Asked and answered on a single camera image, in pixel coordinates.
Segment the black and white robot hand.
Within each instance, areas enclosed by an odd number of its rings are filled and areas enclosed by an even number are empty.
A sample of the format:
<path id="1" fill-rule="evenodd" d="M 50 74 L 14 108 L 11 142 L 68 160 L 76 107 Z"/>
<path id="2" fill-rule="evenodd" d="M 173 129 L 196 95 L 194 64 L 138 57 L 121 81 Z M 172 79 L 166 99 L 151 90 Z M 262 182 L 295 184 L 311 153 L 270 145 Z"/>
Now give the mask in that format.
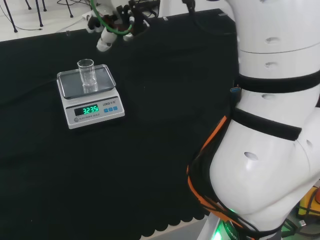
<path id="1" fill-rule="evenodd" d="M 88 33 L 101 33 L 96 45 L 100 52 L 109 50 L 118 37 L 133 36 L 135 17 L 130 11 L 113 6 L 112 2 L 94 4 L 86 20 Z"/>

